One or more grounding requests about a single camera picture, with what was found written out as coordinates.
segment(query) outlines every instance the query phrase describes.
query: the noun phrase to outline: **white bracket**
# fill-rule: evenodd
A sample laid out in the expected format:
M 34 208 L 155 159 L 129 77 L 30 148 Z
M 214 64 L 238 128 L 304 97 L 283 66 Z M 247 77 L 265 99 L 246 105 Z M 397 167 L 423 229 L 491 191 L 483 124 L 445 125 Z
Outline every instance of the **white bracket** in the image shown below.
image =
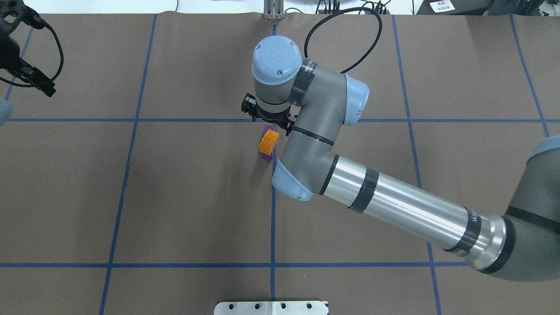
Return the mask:
M 322 301 L 222 302 L 214 315 L 329 315 L 329 303 Z
M 283 20 L 284 15 L 284 0 L 264 0 L 265 20 Z

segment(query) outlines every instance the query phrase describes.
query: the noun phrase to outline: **purple block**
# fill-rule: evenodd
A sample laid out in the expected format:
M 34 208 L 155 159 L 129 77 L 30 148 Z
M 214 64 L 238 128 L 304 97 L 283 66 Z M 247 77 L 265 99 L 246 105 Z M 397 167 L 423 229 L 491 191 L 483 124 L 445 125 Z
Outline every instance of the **purple block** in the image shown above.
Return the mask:
M 262 139 L 264 137 L 265 133 L 269 130 L 276 131 L 276 125 L 274 124 L 274 125 L 271 125 L 271 126 L 264 126 L 263 135 L 260 138 Z M 262 159 L 272 161 L 272 155 L 267 155 L 267 154 L 264 154 L 262 152 L 259 152 L 259 153 L 260 153 L 260 157 Z

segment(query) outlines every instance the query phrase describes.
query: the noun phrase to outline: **gray robotic arm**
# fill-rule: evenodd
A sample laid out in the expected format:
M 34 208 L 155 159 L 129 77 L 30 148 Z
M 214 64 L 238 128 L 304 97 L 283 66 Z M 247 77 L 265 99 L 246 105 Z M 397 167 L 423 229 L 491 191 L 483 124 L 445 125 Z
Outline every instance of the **gray robotic arm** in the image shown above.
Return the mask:
M 332 198 L 465 258 L 472 268 L 516 281 L 560 278 L 560 136 L 539 144 L 505 215 L 473 210 L 332 152 L 343 124 L 352 126 L 369 89 L 356 79 L 302 61 L 284 36 L 254 50 L 256 97 L 242 111 L 290 135 L 273 176 L 280 192 L 301 201 Z M 299 106 L 297 118 L 291 105 Z

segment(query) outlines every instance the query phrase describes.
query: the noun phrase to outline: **light blue cap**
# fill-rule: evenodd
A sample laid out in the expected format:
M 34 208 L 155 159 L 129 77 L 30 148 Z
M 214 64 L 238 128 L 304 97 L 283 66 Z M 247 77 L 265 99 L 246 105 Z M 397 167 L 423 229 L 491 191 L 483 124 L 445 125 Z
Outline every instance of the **light blue cap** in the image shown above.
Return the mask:
M 7 100 L 0 98 L 0 126 L 3 125 L 13 113 L 13 107 Z
M 297 180 L 280 160 L 272 175 L 272 185 L 281 193 L 297 200 L 309 201 L 313 196 L 313 193 Z
M 300 66 L 300 49 L 285 36 L 269 36 L 261 40 L 253 51 L 253 76 L 265 85 L 288 82 L 297 74 Z
M 541 141 L 535 148 L 533 155 L 527 160 L 527 163 L 535 157 L 535 155 L 541 154 L 546 151 L 554 150 L 560 148 L 560 135 L 552 136 Z
M 362 117 L 369 96 L 370 88 L 367 84 L 346 74 L 346 126 L 354 126 Z

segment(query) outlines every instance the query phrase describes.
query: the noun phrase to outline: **orange block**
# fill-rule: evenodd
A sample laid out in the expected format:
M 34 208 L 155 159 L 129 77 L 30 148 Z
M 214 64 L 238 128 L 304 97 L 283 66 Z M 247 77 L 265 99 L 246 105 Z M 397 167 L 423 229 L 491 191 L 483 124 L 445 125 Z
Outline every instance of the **orange block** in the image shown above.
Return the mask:
M 259 152 L 271 155 L 280 134 L 274 130 L 267 130 L 259 144 Z

